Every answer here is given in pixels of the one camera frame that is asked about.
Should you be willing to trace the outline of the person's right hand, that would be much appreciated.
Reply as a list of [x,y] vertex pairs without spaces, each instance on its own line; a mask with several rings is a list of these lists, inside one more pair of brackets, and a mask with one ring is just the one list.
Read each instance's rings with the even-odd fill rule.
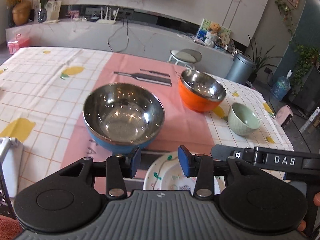
[[[317,207],[320,207],[320,193],[315,194],[314,198],[313,198],[313,202]],[[306,222],[302,221],[299,225],[299,227],[297,228],[298,231],[303,232],[306,228]]]

